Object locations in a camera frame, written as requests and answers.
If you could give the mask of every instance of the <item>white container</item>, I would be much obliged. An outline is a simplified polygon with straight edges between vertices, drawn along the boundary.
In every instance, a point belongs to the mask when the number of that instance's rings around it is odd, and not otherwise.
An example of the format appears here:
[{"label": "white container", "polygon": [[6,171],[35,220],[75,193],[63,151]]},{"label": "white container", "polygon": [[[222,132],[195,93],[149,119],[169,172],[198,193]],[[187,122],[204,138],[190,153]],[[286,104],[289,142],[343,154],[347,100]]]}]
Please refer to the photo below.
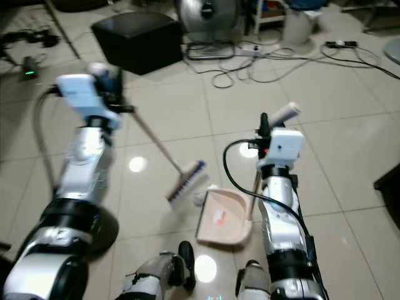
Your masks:
[{"label": "white container", "polygon": [[287,8],[283,27],[283,42],[293,46],[300,46],[307,42],[321,14],[321,11],[294,11]]}]

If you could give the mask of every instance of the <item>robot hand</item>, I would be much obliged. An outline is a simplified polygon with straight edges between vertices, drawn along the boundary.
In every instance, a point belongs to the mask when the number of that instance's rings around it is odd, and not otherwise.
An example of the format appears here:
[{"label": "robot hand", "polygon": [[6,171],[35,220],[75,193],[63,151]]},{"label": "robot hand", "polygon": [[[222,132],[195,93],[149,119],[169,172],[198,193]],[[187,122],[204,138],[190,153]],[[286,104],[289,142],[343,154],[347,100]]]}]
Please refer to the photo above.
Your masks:
[{"label": "robot hand", "polygon": [[251,260],[237,274],[235,295],[238,300],[270,300],[268,287],[263,267],[257,261]]},{"label": "robot hand", "polygon": [[165,290],[172,286],[183,286],[190,292],[195,285],[193,248],[183,241],[179,244],[178,255],[161,252],[134,274],[126,275],[117,300],[163,300]]}]

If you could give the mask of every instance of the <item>black ottoman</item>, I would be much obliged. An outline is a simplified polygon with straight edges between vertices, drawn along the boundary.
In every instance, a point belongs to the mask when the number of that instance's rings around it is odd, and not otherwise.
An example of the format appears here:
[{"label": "black ottoman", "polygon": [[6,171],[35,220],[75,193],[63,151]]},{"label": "black ottoman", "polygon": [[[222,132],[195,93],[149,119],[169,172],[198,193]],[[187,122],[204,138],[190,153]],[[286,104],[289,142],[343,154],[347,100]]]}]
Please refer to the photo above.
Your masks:
[{"label": "black ottoman", "polygon": [[156,12],[128,12],[94,23],[92,31],[108,62],[146,74],[182,60],[180,24]]}]

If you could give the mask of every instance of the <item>dustpan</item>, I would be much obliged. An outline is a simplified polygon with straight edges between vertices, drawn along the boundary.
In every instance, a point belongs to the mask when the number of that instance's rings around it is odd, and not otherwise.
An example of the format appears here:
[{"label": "dustpan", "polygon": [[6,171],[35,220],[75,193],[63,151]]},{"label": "dustpan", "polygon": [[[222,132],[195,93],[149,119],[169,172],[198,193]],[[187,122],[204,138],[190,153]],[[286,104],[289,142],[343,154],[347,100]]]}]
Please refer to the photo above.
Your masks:
[{"label": "dustpan", "polygon": [[[257,173],[254,190],[258,190]],[[255,197],[232,189],[209,189],[197,225],[196,239],[200,243],[235,245],[243,243],[253,226]]]}]

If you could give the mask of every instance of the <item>electric fan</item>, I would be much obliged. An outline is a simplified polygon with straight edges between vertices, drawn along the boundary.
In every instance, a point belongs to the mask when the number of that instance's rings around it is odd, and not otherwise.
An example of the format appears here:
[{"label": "electric fan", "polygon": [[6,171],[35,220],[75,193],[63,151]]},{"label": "electric fan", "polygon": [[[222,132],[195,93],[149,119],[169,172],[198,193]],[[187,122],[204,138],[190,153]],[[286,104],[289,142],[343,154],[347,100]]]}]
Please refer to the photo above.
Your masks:
[{"label": "electric fan", "polygon": [[[234,56],[234,43],[229,33],[236,25],[240,0],[177,0],[179,21],[192,42],[187,45],[186,57],[192,60],[227,59]],[[192,50],[229,46],[229,54],[191,55]]]}]

